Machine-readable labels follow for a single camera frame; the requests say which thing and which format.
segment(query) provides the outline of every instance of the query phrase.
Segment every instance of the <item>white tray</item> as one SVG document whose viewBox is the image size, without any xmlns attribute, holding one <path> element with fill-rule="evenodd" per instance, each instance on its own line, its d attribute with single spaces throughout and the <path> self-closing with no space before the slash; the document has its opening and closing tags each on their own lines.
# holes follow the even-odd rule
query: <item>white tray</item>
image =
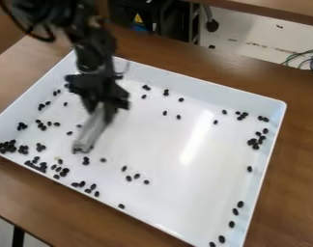
<svg viewBox="0 0 313 247">
<path fill-rule="evenodd" d="M 88 117 L 77 96 L 64 88 L 64 76 L 76 73 L 71 53 L 34 84 L 0 115 L 0 142 L 16 139 L 28 145 L 28 155 L 18 152 L 1 156 L 50 179 L 57 158 L 71 171 L 55 179 L 122 212 L 170 233 L 194 246 L 242 246 L 258 194 L 270 161 L 271 152 L 286 110 L 286 104 L 272 98 L 220 86 L 167 70 L 130 62 L 125 79 L 119 83 L 130 92 L 131 109 L 121 110 L 87 156 L 90 165 L 83 166 L 85 154 L 72 154 L 71 144 L 77 136 L 77 124 Z M 116 58 L 117 71 L 127 61 Z M 148 92 L 142 86 L 148 84 Z M 53 91 L 61 94 L 53 96 Z M 170 96 L 163 91 L 169 89 Z M 42 111 L 38 105 L 50 100 Z M 237 120 L 236 111 L 249 116 Z M 258 121 L 258 116 L 270 119 Z M 40 131 L 35 120 L 59 122 Z M 17 131 L 19 122 L 28 124 Z M 267 140 L 259 150 L 246 144 L 256 131 L 268 128 Z M 47 146 L 36 151 L 36 143 Z M 24 162 L 40 156 L 47 162 L 43 174 Z M 104 157 L 107 162 L 100 162 Z M 128 166 L 126 172 L 122 167 Z M 251 166 L 253 172 L 247 172 Z M 132 182 L 126 176 L 139 173 Z M 100 196 L 86 194 L 85 188 L 73 188 L 73 182 L 85 180 L 85 188 L 95 183 Z M 234 215 L 233 208 L 244 202 Z M 236 223 L 229 228 L 230 221 Z"/>
</svg>

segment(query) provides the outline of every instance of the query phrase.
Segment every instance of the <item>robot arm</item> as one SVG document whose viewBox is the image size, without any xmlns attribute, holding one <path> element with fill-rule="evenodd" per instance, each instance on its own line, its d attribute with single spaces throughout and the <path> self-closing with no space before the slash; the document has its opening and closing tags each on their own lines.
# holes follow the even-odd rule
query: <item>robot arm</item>
<svg viewBox="0 0 313 247">
<path fill-rule="evenodd" d="M 128 109 L 128 92 L 116 81 L 122 75 L 114 70 L 112 56 L 116 40 L 98 16 L 93 0 L 9 0 L 12 10 L 0 0 L 2 9 L 28 35 L 40 41 L 55 41 L 50 27 L 62 29 L 76 53 L 80 74 L 65 77 L 69 90 L 80 95 L 91 114 L 73 144 L 73 151 L 89 151 L 105 128 L 112 123 L 118 108 Z M 23 28 L 21 23 L 28 23 Z M 43 27 L 48 37 L 33 34 Z"/>
</svg>

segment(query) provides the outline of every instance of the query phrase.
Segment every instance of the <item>yellow label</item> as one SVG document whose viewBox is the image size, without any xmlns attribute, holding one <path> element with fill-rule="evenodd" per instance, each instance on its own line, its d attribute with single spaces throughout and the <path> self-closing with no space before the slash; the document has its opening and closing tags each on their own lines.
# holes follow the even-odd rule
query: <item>yellow label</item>
<svg viewBox="0 0 313 247">
<path fill-rule="evenodd" d="M 143 24 L 143 20 L 139 14 L 137 14 L 136 17 L 134 18 L 134 22 L 136 22 L 138 24 Z"/>
</svg>

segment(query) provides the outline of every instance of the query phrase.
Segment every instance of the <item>cable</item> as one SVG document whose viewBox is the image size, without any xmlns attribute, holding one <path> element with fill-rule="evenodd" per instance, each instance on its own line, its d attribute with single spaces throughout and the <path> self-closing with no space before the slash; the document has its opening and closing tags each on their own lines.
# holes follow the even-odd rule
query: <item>cable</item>
<svg viewBox="0 0 313 247">
<path fill-rule="evenodd" d="M 22 24 L 12 15 L 11 11 L 6 7 L 6 5 L 2 2 L 2 0 L 0 0 L 0 8 L 5 14 L 7 14 L 10 17 L 12 22 L 21 30 L 21 32 L 25 33 L 26 35 L 29 35 L 36 40 L 44 41 L 44 42 L 54 42 L 56 40 L 55 35 L 46 24 L 43 24 L 42 27 L 44 28 L 48 37 L 38 36 L 32 33 L 35 28 L 35 24 L 32 24 L 30 27 L 28 27 L 28 29 L 25 29 L 22 26 Z"/>
<path fill-rule="evenodd" d="M 313 49 L 307 50 L 307 51 L 304 51 L 304 52 L 298 52 L 298 53 L 291 54 L 290 56 L 287 57 L 287 59 L 283 63 L 281 63 L 281 65 L 288 66 L 289 62 L 295 60 L 296 58 L 298 58 L 298 57 L 300 57 L 302 55 L 310 54 L 310 53 L 313 53 Z"/>
</svg>

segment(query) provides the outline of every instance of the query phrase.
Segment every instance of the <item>desk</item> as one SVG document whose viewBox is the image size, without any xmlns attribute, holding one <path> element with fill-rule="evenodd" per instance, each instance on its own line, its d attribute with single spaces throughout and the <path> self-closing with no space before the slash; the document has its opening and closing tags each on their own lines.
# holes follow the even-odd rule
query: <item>desk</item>
<svg viewBox="0 0 313 247">
<path fill-rule="evenodd" d="M 122 57 L 288 103 L 245 246 L 313 246 L 313 73 L 113 31 Z M 0 112 L 68 52 L 26 37 L 1 55 Z M 0 217 L 57 247 L 187 246 L 2 158 Z"/>
<path fill-rule="evenodd" d="M 313 0 L 185 0 L 313 26 Z"/>
</svg>

